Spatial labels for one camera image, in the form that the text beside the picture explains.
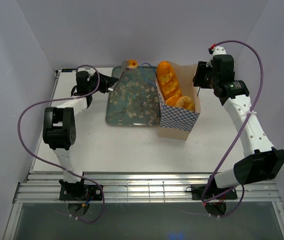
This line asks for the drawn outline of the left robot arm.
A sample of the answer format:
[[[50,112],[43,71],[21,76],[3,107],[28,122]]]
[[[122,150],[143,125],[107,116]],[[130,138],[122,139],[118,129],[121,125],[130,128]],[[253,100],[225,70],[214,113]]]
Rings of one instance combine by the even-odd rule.
[[[70,151],[76,141],[75,116],[91,105],[92,93],[114,91],[119,78],[81,70],[75,74],[75,81],[70,100],[45,109],[42,139],[53,150],[62,167],[64,179],[60,184],[65,188],[72,186],[70,193],[77,200],[82,200],[87,196],[88,188],[81,183],[83,172],[71,162]]]

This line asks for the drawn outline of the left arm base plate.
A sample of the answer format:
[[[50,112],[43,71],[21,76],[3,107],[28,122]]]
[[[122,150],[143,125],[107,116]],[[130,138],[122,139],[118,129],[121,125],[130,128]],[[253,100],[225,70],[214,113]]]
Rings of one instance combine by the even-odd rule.
[[[72,183],[68,186],[62,186],[59,194],[60,201],[101,201],[102,193],[97,185],[76,185]]]

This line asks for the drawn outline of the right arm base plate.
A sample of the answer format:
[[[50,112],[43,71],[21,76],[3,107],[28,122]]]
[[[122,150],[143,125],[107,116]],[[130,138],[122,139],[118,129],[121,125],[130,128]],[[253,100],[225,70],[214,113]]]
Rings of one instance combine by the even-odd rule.
[[[210,186],[210,188],[207,190],[205,194],[205,199],[213,198],[227,190],[227,188],[217,188],[217,189],[211,189],[211,188],[212,186]],[[205,189],[204,184],[192,184],[186,187],[185,192],[191,194],[192,200],[200,200],[204,192],[204,189]],[[237,198],[238,195],[236,193],[236,190],[234,189],[226,193],[225,195],[220,196],[218,199],[236,200]]]

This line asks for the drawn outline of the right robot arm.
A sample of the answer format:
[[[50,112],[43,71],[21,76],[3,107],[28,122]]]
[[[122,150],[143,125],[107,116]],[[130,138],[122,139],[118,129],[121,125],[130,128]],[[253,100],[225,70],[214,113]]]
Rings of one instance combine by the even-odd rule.
[[[200,61],[193,84],[213,89],[231,117],[244,151],[244,158],[232,169],[214,176],[213,183],[207,186],[209,196],[218,199],[226,188],[275,179],[284,164],[284,150],[276,149],[262,129],[246,84],[235,79],[233,57],[219,54],[209,62]]]

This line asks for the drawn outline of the twisted orange pastry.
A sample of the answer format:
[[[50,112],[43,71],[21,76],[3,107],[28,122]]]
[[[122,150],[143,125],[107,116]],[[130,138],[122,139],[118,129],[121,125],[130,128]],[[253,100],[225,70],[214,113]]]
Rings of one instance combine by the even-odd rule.
[[[179,96],[172,96],[166,100],[165,104],[168,106],[175,107],[179,98],[180,98]]]

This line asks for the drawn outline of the metal tongs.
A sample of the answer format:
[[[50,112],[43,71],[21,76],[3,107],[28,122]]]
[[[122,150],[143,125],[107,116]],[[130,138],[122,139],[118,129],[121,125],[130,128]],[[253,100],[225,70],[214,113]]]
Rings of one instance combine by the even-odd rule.
[[[122,62],[121,68],[120,68],[120,72],[119,72],[118,76],[116,76],[117,81],[111,87],[108,88],[109,92],[113,92],[115,90],[115,88],[116,88],[120,78],[125,73],[125,71],[128,69],[128,66],[129,66],[129,61],[128,60]]]

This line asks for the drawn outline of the long baguette bread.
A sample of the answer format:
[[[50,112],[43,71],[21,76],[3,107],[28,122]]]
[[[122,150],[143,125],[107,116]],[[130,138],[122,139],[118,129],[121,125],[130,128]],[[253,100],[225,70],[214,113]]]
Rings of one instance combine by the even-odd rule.
[[[177,75],[172,65],[167,61],[162,61],[157,66],[157,81],[165,100],[170,97],[181,97],[182,91],[179,87]]]

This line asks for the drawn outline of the blue checkered paper bag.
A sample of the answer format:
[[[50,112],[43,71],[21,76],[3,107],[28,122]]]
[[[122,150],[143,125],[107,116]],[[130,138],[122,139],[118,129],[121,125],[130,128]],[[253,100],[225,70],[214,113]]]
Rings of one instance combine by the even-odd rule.
[[[163,97],[156,75],[155,84],[161,114],[158,136],[185,141],[195,126],[201,112],[200,98],[198,96],[199,88],[193,86],[193,77],[195,76],[197,64],[182,66],[170,61],[167,62],[169,62],[175,70],[182,96],[188,96],[194,100],[195,111],[166,105],[166,100]]]

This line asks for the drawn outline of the sugared round cake bread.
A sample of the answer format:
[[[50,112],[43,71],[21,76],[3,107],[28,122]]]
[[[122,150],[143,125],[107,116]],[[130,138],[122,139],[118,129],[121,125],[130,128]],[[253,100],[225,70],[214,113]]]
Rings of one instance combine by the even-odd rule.
[[[189,96],[179,96],[176,100],[175,107],[184,108],[189,111],[195,111],[195,102]]]

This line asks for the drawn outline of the small round bun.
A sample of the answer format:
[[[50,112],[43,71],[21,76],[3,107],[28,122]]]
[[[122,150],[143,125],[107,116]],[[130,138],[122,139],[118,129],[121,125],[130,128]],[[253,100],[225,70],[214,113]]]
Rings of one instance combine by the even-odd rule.
[[[128,64],[127,64],[128,69],[136,69],[137,67],[138,67],[138,63],[136,60],[133,60],[133,59],[128,60]]]

